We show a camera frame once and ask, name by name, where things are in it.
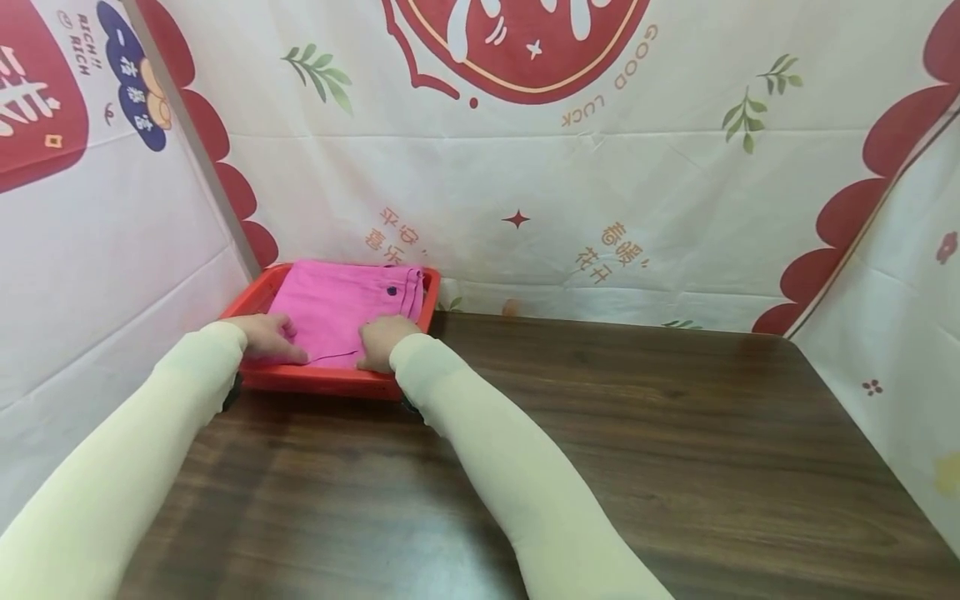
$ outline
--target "pink cloth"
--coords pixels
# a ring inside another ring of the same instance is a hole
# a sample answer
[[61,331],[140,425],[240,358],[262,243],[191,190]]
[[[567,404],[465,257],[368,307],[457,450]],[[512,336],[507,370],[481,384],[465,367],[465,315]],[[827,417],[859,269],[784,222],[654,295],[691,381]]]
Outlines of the pink cloth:
[[423,309],[419,267],[363,267],[316,260],[294,263],[271,313],[286,313],[297,329],[291,342],[311,367],[353,369],[363,355],[360,325],[383,315],[416,321]]

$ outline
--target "red plastic tray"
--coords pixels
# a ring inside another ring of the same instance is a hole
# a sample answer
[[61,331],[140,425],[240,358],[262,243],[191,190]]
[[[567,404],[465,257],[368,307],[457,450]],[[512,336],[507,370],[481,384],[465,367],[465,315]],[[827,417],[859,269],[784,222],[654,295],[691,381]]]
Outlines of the red plastic tray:
[[[280,284],[290,272],[290,263],[278,264],[265,270],[233,301],[222,319],[265,313],[270,309]],[[417,325],[426,333],[433,319],[434,307],[440,293],[440,274],[433,269],[423,270],[423,310]],[[295,365],[258,365],[244,361],[240,364],[244,386],[256,390],[300,392],[327,396],[363,397],[383,400],[402,398],[402,391],[392,375],[353,369],[321,369]]]

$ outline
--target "red flower pattern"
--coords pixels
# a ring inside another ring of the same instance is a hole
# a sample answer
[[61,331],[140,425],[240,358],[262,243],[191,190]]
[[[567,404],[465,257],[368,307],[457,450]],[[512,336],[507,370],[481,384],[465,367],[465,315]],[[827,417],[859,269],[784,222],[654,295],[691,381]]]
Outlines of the red flower pattern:
[[937,250],[937,262],[946,265],[947,259],[953,256],[954,252],[957,252],[957,232],[951,231],[944,236],[944,241],[940,243],[940,248]]
[[876,379],[871,379],[870,381],[863,382],[863,389],[867,391],[867,396],[872,396],[874,394],[883,394],[883,388],[880,387],[880,382]]

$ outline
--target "wooden table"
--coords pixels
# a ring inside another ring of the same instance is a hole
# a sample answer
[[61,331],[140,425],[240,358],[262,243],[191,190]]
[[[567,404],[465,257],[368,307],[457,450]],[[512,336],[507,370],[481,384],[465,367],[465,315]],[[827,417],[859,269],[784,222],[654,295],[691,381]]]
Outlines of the wooden table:
[[[960,564],[774,337],[439,315],[678,600],[960,598]],[[523,598],[448,444],[399,405],[247,393],[215,419],[124,598]]]

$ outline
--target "cream arm sleeve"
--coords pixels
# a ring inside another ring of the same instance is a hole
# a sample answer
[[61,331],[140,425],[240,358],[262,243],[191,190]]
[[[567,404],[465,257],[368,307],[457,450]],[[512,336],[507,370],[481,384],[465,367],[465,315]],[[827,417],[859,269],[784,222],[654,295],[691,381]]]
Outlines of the cream arm sleeve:
[[672,598],[560,449],[452,350],[413,335],[394,348],[390,362],[407,398],[450,440],[507,535],[532,600]]
[[246,335],[187,334],[60,464],[0,537],[0,596],[112,598],[194,437],[227,397]]

